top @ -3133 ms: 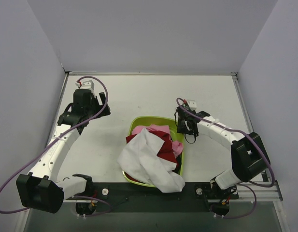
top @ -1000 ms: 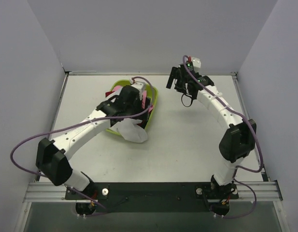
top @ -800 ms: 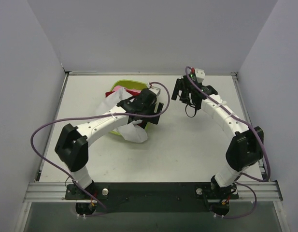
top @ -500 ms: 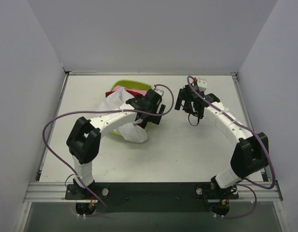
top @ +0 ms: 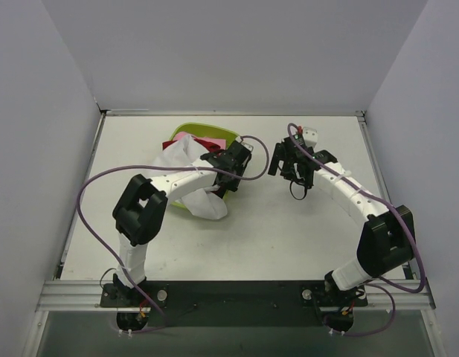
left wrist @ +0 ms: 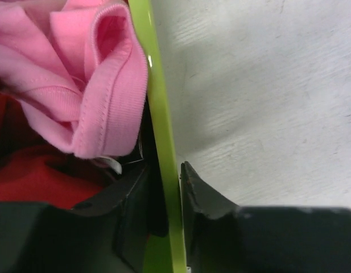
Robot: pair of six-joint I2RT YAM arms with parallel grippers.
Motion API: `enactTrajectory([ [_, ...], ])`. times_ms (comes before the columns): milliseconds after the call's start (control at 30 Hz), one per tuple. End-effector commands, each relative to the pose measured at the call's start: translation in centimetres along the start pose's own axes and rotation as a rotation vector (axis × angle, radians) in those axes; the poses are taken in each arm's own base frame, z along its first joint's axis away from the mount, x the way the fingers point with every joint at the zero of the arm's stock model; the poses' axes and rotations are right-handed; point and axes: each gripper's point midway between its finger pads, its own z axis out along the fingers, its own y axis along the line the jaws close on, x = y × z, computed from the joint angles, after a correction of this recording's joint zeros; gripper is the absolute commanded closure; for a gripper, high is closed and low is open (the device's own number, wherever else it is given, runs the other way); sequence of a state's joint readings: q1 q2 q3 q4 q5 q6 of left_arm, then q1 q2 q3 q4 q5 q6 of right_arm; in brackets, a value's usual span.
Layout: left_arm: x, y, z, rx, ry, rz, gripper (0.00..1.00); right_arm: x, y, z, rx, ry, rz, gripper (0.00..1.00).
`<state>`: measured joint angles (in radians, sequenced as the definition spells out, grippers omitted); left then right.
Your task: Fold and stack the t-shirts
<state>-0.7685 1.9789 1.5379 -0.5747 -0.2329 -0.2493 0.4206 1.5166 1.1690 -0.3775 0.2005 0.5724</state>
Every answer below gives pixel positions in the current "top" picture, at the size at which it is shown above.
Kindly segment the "green plastic basket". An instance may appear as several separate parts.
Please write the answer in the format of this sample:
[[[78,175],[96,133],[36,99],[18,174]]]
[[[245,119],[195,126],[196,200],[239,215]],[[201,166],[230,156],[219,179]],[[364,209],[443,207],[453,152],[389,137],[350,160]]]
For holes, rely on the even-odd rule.
[[[202,123],[185,123],[176,129],[173,136],[178,132],[189,132],[199,137],[225,139],[226,149],[239,136],[231,130]],[[168,148],[162,149],[160,161],[161,165],[166,167],[183,167],[192,164],[205,153],[208,151],[187,135],[182,141],[177,141]],[[186,208],[193,216],[203,219],[218,220],[228,213],[224,200],[216,195],[215,188],[198,189],[183,196],[174,205]]]

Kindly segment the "white t shirt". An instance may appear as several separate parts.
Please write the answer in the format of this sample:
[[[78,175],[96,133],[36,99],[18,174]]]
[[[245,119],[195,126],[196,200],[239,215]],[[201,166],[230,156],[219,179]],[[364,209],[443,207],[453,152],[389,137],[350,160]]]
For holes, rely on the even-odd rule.
[[[201,156],[187,166],[166,167],[161,165],[160,154],[150,164],[152,168],[144,171],[144,175],[153,181],[158,190],[167,194],[170,204],[198,189],[219,188],[214,184],[217,173],[209,170],[210,163],[202,160]]]

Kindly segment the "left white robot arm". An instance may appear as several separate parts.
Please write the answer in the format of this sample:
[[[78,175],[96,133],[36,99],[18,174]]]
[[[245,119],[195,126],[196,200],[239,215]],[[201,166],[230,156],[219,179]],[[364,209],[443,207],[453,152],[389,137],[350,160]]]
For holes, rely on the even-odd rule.
[[[121,263],[113,277],[117,296],[127,306],[141,302],[146,280],[147,245],[161,229],[167,206],[199,189],[217,186],[236,191],[251,160],[251,146],[234,141],[219,152],[207,152],[161,176],[133,176],[116,204],[112,216],[119,233]]]

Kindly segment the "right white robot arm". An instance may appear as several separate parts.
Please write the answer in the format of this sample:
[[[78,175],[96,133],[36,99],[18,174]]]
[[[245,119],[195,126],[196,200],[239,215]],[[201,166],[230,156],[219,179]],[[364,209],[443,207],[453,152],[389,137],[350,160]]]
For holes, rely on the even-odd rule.
[[[296,144],[289,137],[275,144],[269,175],[280,174],[291,184],[308,191],[317,187],[336,202],[362,229],[355,257],[325,276],[327,288],[336,292],[351,290],[378,278],[414,258],[404,226],[414,232],[410,210],[399,206],[397,215],[374,196],[363,190],[357,180],[326,150],[314,152],[296,134]]]

